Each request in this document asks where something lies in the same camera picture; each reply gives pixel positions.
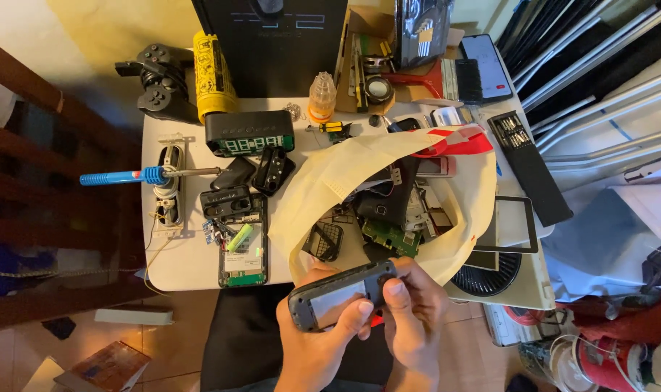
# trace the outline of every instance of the green battery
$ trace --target green battery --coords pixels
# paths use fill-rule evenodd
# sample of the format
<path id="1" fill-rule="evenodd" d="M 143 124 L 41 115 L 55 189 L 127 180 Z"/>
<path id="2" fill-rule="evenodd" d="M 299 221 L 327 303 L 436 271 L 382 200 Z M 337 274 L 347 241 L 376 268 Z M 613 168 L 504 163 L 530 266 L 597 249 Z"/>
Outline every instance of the green battery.
<path id="1" fill-rule="evenodd" d="M 230 252 L 234 252 L 236 251 L 236 249 L 239 249 L 239 246 L 241 245 L 243 240 L 248 238 L 248 236 L 250 236 L 252 232 L 253 232 L 253 226 L 249 225 L 248 223 L 243 225 L 243 227 L 241 227 L 241 230 L 239 230 L 237 235 L 231 239 L 229 244 L 227 244 L 227 250 Z"/>

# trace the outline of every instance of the hand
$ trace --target hand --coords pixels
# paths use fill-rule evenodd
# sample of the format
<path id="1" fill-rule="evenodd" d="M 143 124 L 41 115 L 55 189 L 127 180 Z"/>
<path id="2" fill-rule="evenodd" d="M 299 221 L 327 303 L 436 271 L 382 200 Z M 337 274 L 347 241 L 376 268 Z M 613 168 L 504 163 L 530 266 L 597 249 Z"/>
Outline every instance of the hand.
<path id="1" fill-rule="evenodd" d="M 301 281 L 301 285 L 326 278 L 340 272 L 338 269 L 316 262 Z M 283 370 L 275 387 L 277 392 L 318 392 L 325 388 L 337 373 L 347 343 L 357 335 L 369 338 L 371 313 L 374 304 L 358 299 L 343 310 L 335 327 L 326 332 L 302 332 L 294 325 L 283 299 L 277 308 L 280 337 L 283 342 Z"/>
<path id="2" fill-rule="evenodd" d="M 383 319 L 386 343 L 396 361 L 394 370 L 439 380 L 439 338 L 447 294 L 415 260 L 392 261 L 400 279 L 390 279 L 383 286 Z"/>

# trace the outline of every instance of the fingernail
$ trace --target fingernail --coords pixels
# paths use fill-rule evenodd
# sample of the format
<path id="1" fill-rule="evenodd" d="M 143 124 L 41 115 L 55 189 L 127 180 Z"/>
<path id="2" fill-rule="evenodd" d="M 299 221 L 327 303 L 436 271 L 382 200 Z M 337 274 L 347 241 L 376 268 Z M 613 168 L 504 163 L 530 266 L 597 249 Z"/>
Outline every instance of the fingernail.
<path id="1" fill-rule="evenodd" d="M 364 317 L 369 316 L 371 311 L 374 310 L 374 304 L 370 301 L 362 301 L 357 307 L 360 309 L 360 313 L 362 313 L 362 316 Z"/>
<path id="2" fill-rule="evenodd" d="M 403 285 L 403 282 L 396 283 L 395 285 L 390 286 L 390 287 L 387 289 L 387 290 L 388 290 L 388 294 L 396 295 L 396 294 L 398 294 L 399 292 L 401 292 L 401 290 L 403 290 L 404 287 L 405 287 L 405 285 Z"/>

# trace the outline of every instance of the wooden chair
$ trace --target wooden chair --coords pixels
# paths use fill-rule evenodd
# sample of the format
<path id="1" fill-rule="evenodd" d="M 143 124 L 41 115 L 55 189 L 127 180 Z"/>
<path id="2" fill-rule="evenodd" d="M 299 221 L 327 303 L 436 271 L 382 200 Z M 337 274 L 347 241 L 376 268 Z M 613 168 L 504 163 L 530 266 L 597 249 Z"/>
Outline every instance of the wooden chair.
<path id="1" fill-rule="evenodd" d="M 0 155 L 12 157 L 48 173 L 64 177 L 67 186 L 38 186 L 5 173 L 0 168 L 0 202 L 14 210 L 31 206 L 54 212 L 51 225 L 10 218 L 0 213 L 0 243 L 17 247 L 39 245 L 98 250 L 102 264 L 118 254 L 119 269 L 145 265 L 140 208 L 140 184 L 85 188 L 81 174 L 134 170 L 140 167 L 140 145 L 76 98 L 64 94 L 0 48 L 0 84 L 57 117 L 81 145 L 100 151 L 106 164 L 70 159 L 49 148 L 0 128 Z M 113 282 L 99 287 L 53 291 L 21 290 L 0 297 L 0 329 L 23 322 L 42 321 L 99 307 L 114 306 L 154 293 L 132 272 L 120 272 Z"/>

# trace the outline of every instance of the blue soldering iron handle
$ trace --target blue soldering iron handle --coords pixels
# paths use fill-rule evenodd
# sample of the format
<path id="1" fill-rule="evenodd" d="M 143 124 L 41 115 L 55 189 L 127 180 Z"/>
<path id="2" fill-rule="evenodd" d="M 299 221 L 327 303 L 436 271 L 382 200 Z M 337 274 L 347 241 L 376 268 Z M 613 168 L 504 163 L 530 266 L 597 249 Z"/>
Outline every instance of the blue soldering iron handle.
<path id="1" fill-rule="evenodd" d="M 166 179 L 161 176 L 163 167 L 152 166 L 134 172 L 114 172 L 99 174 L 84 174 L 79 177 L 81 185 L 109 185 L 113 183 L 146 182 L 161 185 Z"/>

